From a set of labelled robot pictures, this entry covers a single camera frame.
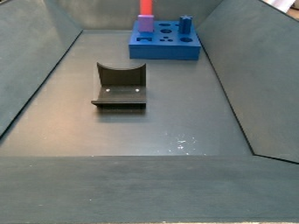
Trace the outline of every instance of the hole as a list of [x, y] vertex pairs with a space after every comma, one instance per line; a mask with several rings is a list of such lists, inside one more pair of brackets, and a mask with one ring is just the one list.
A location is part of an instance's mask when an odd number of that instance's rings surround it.
[[160, 26], [169, 26], [169, 24], [158, 24]]
[[170, 33], [170, 32], [172, 32], [172, 30], [168, 30], [168, 29], [161, 30], [161, 33]]
[[192, 42], [192, 39], [190, 38], [181, 38], [181, 42]]
[[152, 38], [136, 38], [136, 41], [141, 41], [141, 40], [152, 41], [153, 39]]

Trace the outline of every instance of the curved holder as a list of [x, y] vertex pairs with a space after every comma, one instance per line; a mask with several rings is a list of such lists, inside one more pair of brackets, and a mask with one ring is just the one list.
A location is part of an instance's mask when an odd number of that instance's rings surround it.
[[116, 69], [97, 63], [97, 74], [101, 87], [92, 104], [97, 107], [145, 107], [145, 64], [136, 68]]

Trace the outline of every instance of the blue peg board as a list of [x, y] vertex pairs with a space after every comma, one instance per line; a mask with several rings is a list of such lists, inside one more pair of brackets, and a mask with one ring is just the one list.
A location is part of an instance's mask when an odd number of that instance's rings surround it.
[[153, 32], [138, 32], [137, 21], [129, 39], [129, 58], [149, 60], [197, 60], [201, 43], [193, 26], [178, 33], [178, 21], [154, 21]]

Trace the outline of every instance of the metal surface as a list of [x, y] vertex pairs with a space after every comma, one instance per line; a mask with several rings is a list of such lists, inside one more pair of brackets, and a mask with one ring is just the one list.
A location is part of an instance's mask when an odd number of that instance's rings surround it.
[[97, 73], [100, 90], [92, 104], [145, 107], [145, 64], [134, 68], [110, 68], [97, 63]]
[[[54, 0], [85, 30], [132, 30], [138, 15], [138, 0]], [[200, 24], [221, 0], [157, 0], [153, 15], [157, 20], [178, 20], [193, 16]]]
[[[250, 156], [210, 63], [128, 58], [129, 31], [84, 31], [0, 145], [0, 156]], [[145, 113], [100, 113], [96, 63], [146, 64]]]
[[299, 162], [297, 22], [257, 0], [225, 0], [200, 40], [257, 155]]
[[0, 171], [1, 223], [299, 221], [299, 166], [260, 157], [0, 157]]
[[46, 0], [2, 3], [0, 21], [1, 136], [70, 47], [80, 28]]

